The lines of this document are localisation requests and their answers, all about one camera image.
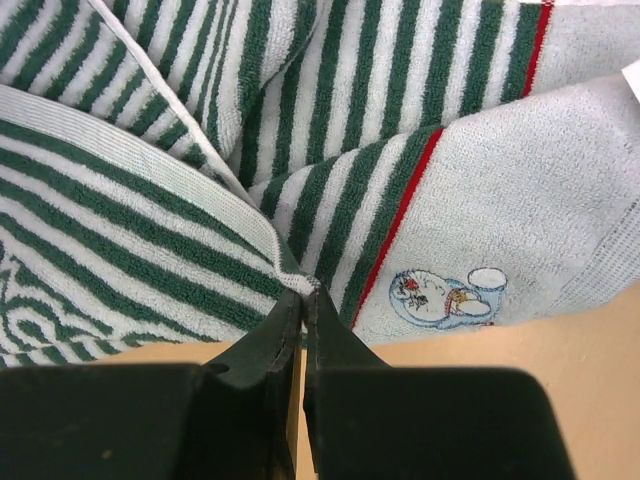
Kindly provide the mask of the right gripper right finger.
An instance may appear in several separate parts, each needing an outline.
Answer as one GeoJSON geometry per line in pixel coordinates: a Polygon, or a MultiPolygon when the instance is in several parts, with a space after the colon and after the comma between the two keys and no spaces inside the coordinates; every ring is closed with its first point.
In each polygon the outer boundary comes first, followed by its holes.
{"type": "Polygon", "coordinates": [[[322,479],[571,479],[548,396],[529,373],[393,367],[308,301],[303,407],[322,479]]]}

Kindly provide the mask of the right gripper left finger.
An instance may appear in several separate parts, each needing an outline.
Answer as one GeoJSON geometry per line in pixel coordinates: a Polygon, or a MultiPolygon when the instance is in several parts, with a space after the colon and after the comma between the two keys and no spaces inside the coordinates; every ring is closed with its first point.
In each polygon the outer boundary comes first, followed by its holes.
{"type": "Polygon", "coordinates": [[[302,301],[196,363],[1,374],[5,479],[291,479],[302,301]]]}

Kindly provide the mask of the black white striped towel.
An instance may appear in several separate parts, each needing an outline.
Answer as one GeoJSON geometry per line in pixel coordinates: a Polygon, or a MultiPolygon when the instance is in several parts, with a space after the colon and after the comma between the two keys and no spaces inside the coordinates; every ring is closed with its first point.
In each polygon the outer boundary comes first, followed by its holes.
{"type": "Polygon", "coordinates": [[[635,1],[5,1],[1,365],[366,343],[639,278],[635,1]]]}

